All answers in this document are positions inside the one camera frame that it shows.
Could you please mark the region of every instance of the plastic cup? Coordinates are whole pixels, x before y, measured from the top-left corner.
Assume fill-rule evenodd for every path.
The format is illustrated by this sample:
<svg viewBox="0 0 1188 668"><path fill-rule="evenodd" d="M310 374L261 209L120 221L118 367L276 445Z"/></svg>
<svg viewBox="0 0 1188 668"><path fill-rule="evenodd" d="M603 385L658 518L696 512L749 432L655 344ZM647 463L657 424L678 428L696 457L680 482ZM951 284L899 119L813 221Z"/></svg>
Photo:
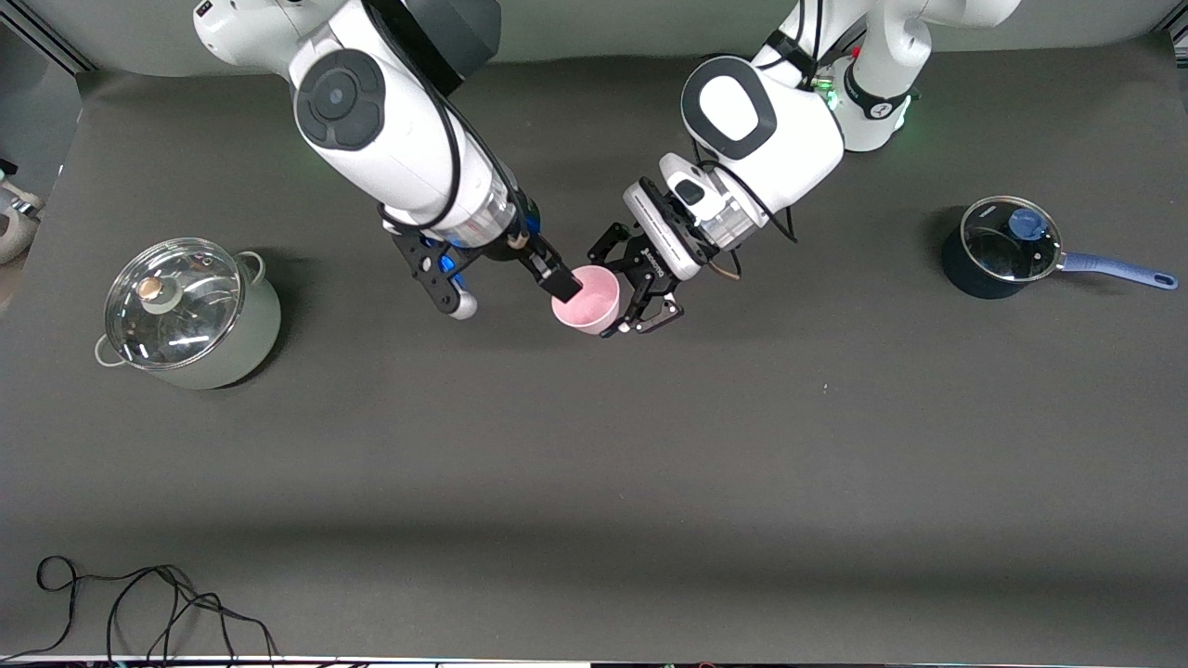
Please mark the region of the plastic cup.
<svg viewBox="0 0 1188 668"><path fill-rule="evenodd" d="M574 277L582 289L568 302L554 297L552 315L579 332L600 334L619 317L619 278L592 264L575 269Z"/></svg>

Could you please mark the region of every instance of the wall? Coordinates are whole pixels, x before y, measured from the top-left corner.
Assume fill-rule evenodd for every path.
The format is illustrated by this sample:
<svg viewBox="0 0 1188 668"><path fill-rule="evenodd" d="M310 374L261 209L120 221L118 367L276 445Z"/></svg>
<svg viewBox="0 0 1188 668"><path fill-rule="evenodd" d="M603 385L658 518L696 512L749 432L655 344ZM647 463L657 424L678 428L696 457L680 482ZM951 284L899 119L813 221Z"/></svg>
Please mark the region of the wall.
<svg viewBox="0 0 1188 668"><path fill-rule="evenodd" d="M198 44L195 0L27 0L107 69L185 76L228 71ZM1088 46L1151 29L1177 0L1023 0L993 31L936 27L939 50ZM752 52L790 0L503 0L501 61Z"/></svg>
<svg viewBox="0 0 1188 668"><path fill-rule="evenodd" d="M49 196L81 108L74 77L0 25L0 157L20 168L13 183Z"/></svg>

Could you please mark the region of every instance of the dark gray mat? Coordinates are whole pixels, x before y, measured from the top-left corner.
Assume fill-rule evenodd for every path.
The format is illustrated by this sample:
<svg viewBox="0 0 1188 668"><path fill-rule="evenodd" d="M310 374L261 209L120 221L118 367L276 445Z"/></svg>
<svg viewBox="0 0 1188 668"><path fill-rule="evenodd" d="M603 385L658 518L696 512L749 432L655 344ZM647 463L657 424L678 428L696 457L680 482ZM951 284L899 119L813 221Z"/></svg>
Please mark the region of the dark gray mat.
<svg viewBox="0 0 1188 668"><path fill-rule="evenodd" d="M484 70L459 106L571 260L688 151L689 62ZM1186 292L1067 277L1000 303L936 266L934 213L1032 198L1073 250L1188 277L1165 37L944 53L689 315L599 341L518 267L442 317L277 78L91 82L0 323L0 645L50 638L61 552L187 567L290 654L1182 666ZM258 248L286 324L240 386L90 359L109 281L170 237ZM102 650L114 588L64 649ZM140 651L169 597L129 601ZM240 650L259 651L247 631ZM220 653L197 626L187 653Z"/></svg>

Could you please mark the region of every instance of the glass pot lid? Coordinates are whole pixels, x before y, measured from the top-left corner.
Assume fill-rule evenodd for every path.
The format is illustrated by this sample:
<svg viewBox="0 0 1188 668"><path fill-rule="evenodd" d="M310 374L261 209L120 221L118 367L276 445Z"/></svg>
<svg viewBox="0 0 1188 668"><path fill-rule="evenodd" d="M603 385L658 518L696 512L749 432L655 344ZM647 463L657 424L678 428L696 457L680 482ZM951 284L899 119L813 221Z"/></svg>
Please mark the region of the glass pot lid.
<svg viewBox="0 0 1188 668"><path fill-rule="evenodd" d="M107 294L107 339L133 366L163 371L209 352L230 329L247 284L227 251L204 239L163 241L135 257Z"/></svg>
<svg viewBox="0 0 1188 668"><path fill-rule="evenodd" d="M1060 232L1043 209L1019 197L987 197L961 219L961 245L987 275L1029 283L1056 270Z"/></svg>

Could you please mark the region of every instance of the wire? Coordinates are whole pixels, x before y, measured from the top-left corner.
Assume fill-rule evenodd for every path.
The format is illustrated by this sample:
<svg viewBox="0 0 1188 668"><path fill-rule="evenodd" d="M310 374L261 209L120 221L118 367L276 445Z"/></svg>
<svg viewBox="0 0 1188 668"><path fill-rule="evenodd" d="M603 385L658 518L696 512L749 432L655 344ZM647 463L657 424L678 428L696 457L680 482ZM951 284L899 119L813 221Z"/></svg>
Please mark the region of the wire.
<svg viewBox="0 0 1188 668"><path fill-rule="evenodd" d="M797 18L796 18L796 38L792 39L792 42L795 42L797 46L800 46L800 44L801 44L801 37L804 34L804 1L803 0L801 0L800 6L801 6L801 11L796 12L797 13ZM759 65L758 69L760 69L760 70L770 70L771 68L773 68L773 67L776 67L776 65L778 65L779 63L783 63L783 62L784 62L784 57L783 56L778 56L775 61L772 61L772 62L770 62L770 63L767 63L765 65Z"/></svg>
<svg viewBox="0 0 1188 668"><path fill-rule="evenodd" d="M732 53L729 51L712 51L709 53L702 53L702 55L697 56L697 59L701 61L701 62L706 62L706 61L713 61L714 58L722 58L722 57L746 59L746 56L744 56L741 53Z"/></svg>
<svg viewBox="0 0 1188 668"><path fill-rule="evenodd" d="M45 571L46 567L49 567L51 563L55 562L62 562L63 565L65 565L67 569L70 572L70 579L63 582L62 585L51 587L45 582ZM137 584L139 584L141 580L144 580L150 575L157 575L162 581L164 581L166 585L173 588L173 605L172 609L170 610L169 622L165 625L165 630L162 631L157 636L157 639L153 641L152 645L148 647L148 653L145 655L146 662L152 660L152 653L158 644L162 644L162 654L160 654L162 661L163 662L168 661L170 634L173 626L192 607L198 610L208 610L219 615L219 623L222 630L223 645L227 649L227 655L232 658L239 655L230 642L230 634L227 630L227 619L234 619L236 622L246 622L248 624L258 626L264 636L265 647L268 653L268 663L274 666L273 658L276 655L280 654L280 650L277 648L277 642L272 637L272 631L270 631L268 628L259 619L255 619L253 617L247 617L246 615L240 615L239 612L235 612L223 606L222 601L219 599L219 595L215 594L214 592L198 593L197 590L194 588L194 584L190 581L190 578L185 574L185 572L183 572L177 566L173 566L171 563L163 563L157 566L147 566L145 568L138 568L137 571L133 571L125 575L90 575L90 574L80 574L77 565L70 559L62 555L46 556L40 561L40 563L37 565L37 586L40 587L43 592L49 592L49 593L61 592L67 588L70 590L70 601L67 607L65 626L62 629L62 632L58 635L58 638L52 643L50 643L49 645L38 649L29 649L10 656L5 656L0 658L0 663L8 663L10 661L19 658L21 656L27 656L31 654L43 654L57 649L57 647L61 645L67 639L67 636L69 636L70 631L74 629L75 616L78 610L78 591L81 590L82 584L86 582L87 580L102 581L102 582L116 582L116 581L129 580L129 582L125 585L124 590L120 591L119 595L115 597L115 603L112 604L112 607L107 613L107 634L106 634L107 661L108 663L115 663L112 650L112 636L116 626L116 616L119 615L120 604L124 601L124 597L127 595L127 593L132 591L132 588L135 587ZM182 600L185 601L185 605L178 609L178 604Z"/></svg>
<svg viewBox="0 0 1188 668"><path fill-rule="evenodd" d="M771 219L771 225L776 226L776 229L781 234L788 238L792 244L800 244L801 240L796 238L796 229L792 228L792 207L784 207L784 227L779 227L779 221Z"/></svg>
<svg viewBox="0 0 1188 668"><path fill-rule="evenodd" d="M429 229L430 227L434 227L438 222L446 220L446 216L449 215L450 210L454 209L454 204L457 202L457 194L462 185L462 150L459 146L457 136L454 134L454 124L450 122L449 113L447 113L446 106L442 103L443 99L441 94L434 87L432 82L429 81L429 77L421 71L421 68L418 68L417 64L407 57L404 50L400 49L399 45L392 43L387 31L379 29L384 21L384 18L380 15L380 11L374 6L368 6L367 11L371 14L372 25L375 27L375 32L383 36L384 42L388 45L388 49L396 53L396 57L399 58L400 63L403 63L404 67L412 73L412 76L417 78L421 87L425 90L425 95L429 96L429 101L437 112L438 120L441 120L442 132L446 133L446 141L449 144L449 157L453 168L450 174L449 195L446 196L446 206L443 206L442 210L438 212L437 215L435 215L429 222L413 223L396 219L387 213L383 202L380 202L378 207L379 215L397 228L403 227L416 231Z"/></svg>
<svg viewBox="0 0 1188 668"><path fill-rule="evenodd" d="M473 139L474 143L479 145L479 149L486 156L487 162L491 163L491 166L495 171L495 175L499 176L499 181L504 184L504 188L507 190L508 197L516 198L517 216L523 218L526 213L525 212L526 202L522 201L522 195L519 190L512 185L511 178L504 170L503 163L499 160L499 158L495 157L494 151L492 151L491 147L487 146L487 143L482 139L482 136L474 130L474 126L470 125L470 121L467 120L467 118L462 114L462 112L460 112L457 107L454 106L454 102L450 101L449 97L442 95L441 92L438 92L437 88L434 87L432 82L429 81L429 78L424 75L424 73L422 73L421 69L417 68L416 64L411 62L411 59L404 53L403 49L400 49L397 44L392 43L392 39L388 37L387 32L384 30L378 30L378 26L384 20L383 17L379 15L379 10L372 6L368 7L368 11L372 12L372 25L377 26L377 32L379 32L384 37L384 40L387 43L388 48L392 50L392 52L396 53L398 58L400 58L400 62L404 63L406 68L409 68L409 71L411 71L413 76L417 77L417 81L421 83L421 87L424 88L425 90L425 95L429 96L430 101L434 103L434 107L437 109L437 115L442 121L442 127L446 130L446 137L449 140L450 162L453 163L453 176L450 177L449 196L447 197L446 206L442 208L441 213L434 216L434 220L419 225L411 225L397 220L392 218L392 215L384 209L383 202L379 204L380 218L392 223L393 226L397 226L397 228L404 227L404 228L412 228L416 231L424 231L436 226L442 220L444 220L446 216L449 214L449 212L454 208L454 204L457 201L459 189L462 178L462 159L457 144L457 138L454 136L454 126L449 121L449 115L446 109L449 109L449 113L454 114L454 116L457 119L459 124L461 124L462 128L470 137L470 139Z"/></svg>
<svg viewBox="0 0 1188 668"><path fill-rule="evenodd" d="M739 254L734 250L732 250L729 253L731 257L734 258L734 271L727 271L722 269L714 260L709 260L709 269L713 270L713 272L716 273L718 276L721 276L722 278L729 278L731 281L740 281L742 278L742 265L739 264Z"/></svg>
<svg viewBox="0 0 1188 668"><path fill-rule="evenodd" d="M841 52L845 53L846 51L849 51L849 49L854 44L857 44L859 39L864 38L864 37L866 37L866 29L862 29L861 31L859 31L858 34L855 34L853 39L851 39L849 42L847 42L846 45L841 48Z"/></svg>
<svg viewBox="0 0 1188 668"><path fill-rule="evenodd" d="M822 14L824 14L824 0L817 0L817 13L816 13L816 17L815 17L816 20L817 20L817 30L816 30L816 37L813 38L813 75L814 76L816 75L817 57L819 57L819 55L821 52L821 24L824 23L824 21L821 20ZM813 76L809 76L808 80L813 81Z"/></svg>

